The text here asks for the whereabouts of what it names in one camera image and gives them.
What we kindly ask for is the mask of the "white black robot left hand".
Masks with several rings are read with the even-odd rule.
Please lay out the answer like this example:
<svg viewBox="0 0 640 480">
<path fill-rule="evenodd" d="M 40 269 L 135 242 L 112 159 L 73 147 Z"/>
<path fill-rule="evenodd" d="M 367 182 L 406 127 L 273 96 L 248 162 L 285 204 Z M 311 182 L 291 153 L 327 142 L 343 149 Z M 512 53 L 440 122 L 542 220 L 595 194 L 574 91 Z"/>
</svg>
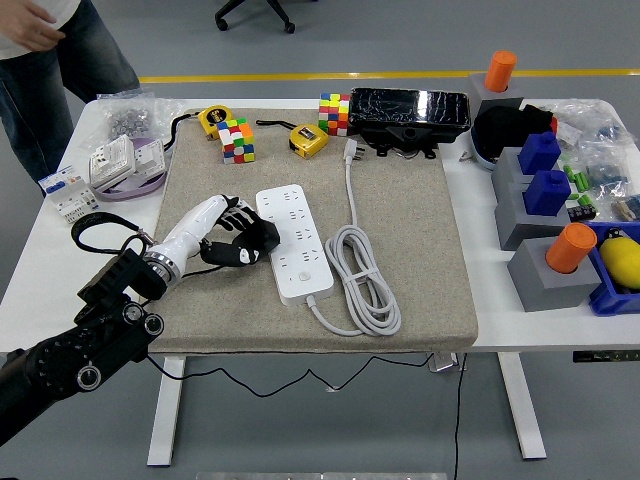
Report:
<svg viewBox="0 0 640 480">
<path fill-rule="evenodd" d="M 172 286 L 185 274 L 187 260 L 200 253 L 202 241 L 216 225 L 227 231 L 260 231 L 263 221 L 239 197 L 214 195 L 189 210 L 162 242 L 144 254 L 144 260 Z"/>
</svg>

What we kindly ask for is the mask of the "person's right hand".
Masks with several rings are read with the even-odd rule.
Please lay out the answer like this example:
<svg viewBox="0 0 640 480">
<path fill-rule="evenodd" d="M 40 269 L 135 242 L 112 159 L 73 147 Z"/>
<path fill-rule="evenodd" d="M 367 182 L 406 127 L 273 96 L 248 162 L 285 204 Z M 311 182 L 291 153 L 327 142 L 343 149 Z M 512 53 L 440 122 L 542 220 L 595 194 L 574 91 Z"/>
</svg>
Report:
<svg viewBox="0 0 640 480">
<path fill-rule="evenodd" d="M 56 19 L 32 1 L 1 1 L 1 34 L 29 52 L 54 48 L 66 35 L 55 29 Z"/>
</svg>

